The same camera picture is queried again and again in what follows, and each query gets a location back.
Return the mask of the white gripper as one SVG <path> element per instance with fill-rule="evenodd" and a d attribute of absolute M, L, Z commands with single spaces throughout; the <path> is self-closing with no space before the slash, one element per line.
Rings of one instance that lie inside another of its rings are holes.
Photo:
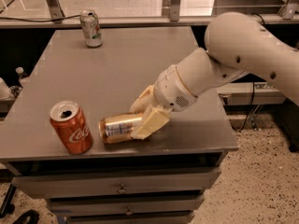
<path fill-rule="evenodd" d="M 160 105 L 151 105 L 155 101 L 154 96 Z M 131 105 L 130 112 L 145 110 L 141 123 L 133 129 L 131 137 L 140 140 L 146 139 L 170 120 L 171 109 L 181 112 L 196 102 L 197 97 L 186 88 L 177 67 L 169 66 L 157 77 L 154 83 L 154 94 L 153 86 L 149 85 Z"/>

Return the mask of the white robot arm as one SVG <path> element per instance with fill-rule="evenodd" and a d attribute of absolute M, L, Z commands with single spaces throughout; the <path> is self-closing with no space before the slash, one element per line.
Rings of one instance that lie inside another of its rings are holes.
<path fill-rule="evenodd" d="M 165 69 L 132 104 L 130 110 L 143 116 L 131 137 L 147 138 L 170 120 L 171 112 L 187 109 L 206 91 L 247 73 L 299 105 L 299 50 L 247 15 L 223 13 L 206 28 L 205 46 Z"/>

